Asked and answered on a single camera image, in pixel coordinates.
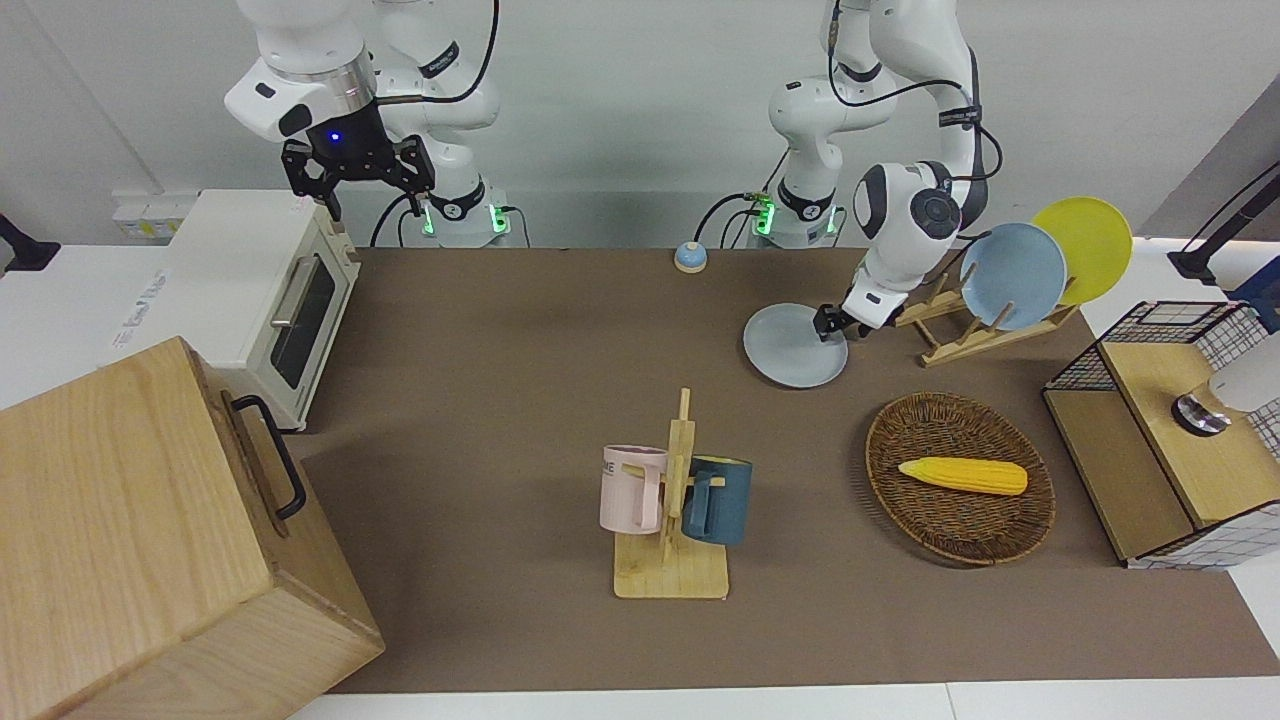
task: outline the oven handle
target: oven handle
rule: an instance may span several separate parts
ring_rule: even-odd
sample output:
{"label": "oven handle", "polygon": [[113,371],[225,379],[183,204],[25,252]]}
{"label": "oven handle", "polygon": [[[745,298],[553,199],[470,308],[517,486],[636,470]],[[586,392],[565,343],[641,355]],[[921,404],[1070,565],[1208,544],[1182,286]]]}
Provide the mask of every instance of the oven handle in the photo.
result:
{"label": "oven handle", "polygon": [[319,269],[319,255],[298,258],[293,265],[293,274],[289,275],[289,284],[284,288],[284,297],[280,299],[280,305],[271,315],[273,328],[292,328],[297,324],[298,315],[302,313],[302,302],[307,299],[311,282],[315,281]]}
{"label": "oven handle", "polygon": [[230,401],[230,406],[236,413],[257,407],[259,413],[262,414],[262,419],[266,420],[266,430],[271,433],[271,442],[275,445],[275,451],[280,455],[280,462],[284,464],[285,474],[289,475],[289,484],[293,486],[293,500],[285,502],[283,507],[275,511],[276,518],[288,520],[297,515],[302,510],[302,506],[307,503],[307,488],[302,484],[302,477],[298,475],[298,469],[293,465],[289,448],[284,446],[284,436],[280,434],[280,428],[276,427],[275,418],[271,416],[271,410],[266,406],[266,401],[256,395],[237,397]]}

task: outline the mug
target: mug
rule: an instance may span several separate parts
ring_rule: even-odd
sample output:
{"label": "mug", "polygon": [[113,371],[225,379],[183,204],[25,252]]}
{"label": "mug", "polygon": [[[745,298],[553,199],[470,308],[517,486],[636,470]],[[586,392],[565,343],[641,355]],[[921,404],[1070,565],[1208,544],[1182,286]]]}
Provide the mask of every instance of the mug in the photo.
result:
{"label": "mug", "polygon": [[646,536],[662,525],[662,474],[667,451],[635,445],[604,447],[600,478],[600,527],[614,533]]}
{"label": "mug", "polygon": [[692,491],[685,501],[680,530],[714,544],[737,544],[746,536],[751,464],[732,457],[695,455],[689,466]]}

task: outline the gray plate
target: gray plate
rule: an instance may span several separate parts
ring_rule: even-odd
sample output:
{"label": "gray plate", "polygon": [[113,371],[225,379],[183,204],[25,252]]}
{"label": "gray plate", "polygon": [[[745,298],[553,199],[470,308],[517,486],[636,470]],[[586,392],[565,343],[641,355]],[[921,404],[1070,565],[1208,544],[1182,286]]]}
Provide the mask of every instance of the gray plate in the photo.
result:
{"label": "gray plate", "polygon": [[849,343],[836,334],[827,342],[813,329],[817,310],[795,302],[769,305],[746,322],[742,346],[755,369],[795,388],[829,383],[849,361]]}

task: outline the oven door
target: oven door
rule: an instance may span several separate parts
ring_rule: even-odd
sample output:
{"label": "oven door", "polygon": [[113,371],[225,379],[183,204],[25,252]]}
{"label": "oven door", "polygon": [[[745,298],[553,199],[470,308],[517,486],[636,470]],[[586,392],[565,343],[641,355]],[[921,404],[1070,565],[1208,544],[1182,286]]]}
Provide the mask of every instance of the oven door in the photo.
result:
{"label": "oven door", "polygon": [[338,322],[351,295],[330,243],[316,232],[293,260],[284,292],[255,355],[255,375],[261,387],[285,409],[282,428],[303,425],[320,379]]}

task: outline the brown table mat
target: brown table mat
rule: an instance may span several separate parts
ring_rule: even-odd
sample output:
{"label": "brown table mat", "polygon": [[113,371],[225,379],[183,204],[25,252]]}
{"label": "brown table mat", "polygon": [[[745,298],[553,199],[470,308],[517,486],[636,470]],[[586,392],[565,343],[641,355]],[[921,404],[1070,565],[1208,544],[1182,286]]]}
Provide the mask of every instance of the brown table mat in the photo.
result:
{"label": "brown table mat", "polygon": [[[929,370],[914,331],[887,329],[790,391],[742,327],[838,301],[859,251],[713,252],[692,277],[668,251],[364,256],[289,438],[387,638],[338,692],[1280,673],[1226,574],[1119,568],[1039,397],[1091,342],[1079,318]],[[600,448],[663,445],[681,386],[698,450],[755,462],[748,539],[726,601],[616,600]],[[943,568],[883,520],[850,448],[923,389],[987,402],[1043,455],[1057,521],[1027,559]]]}

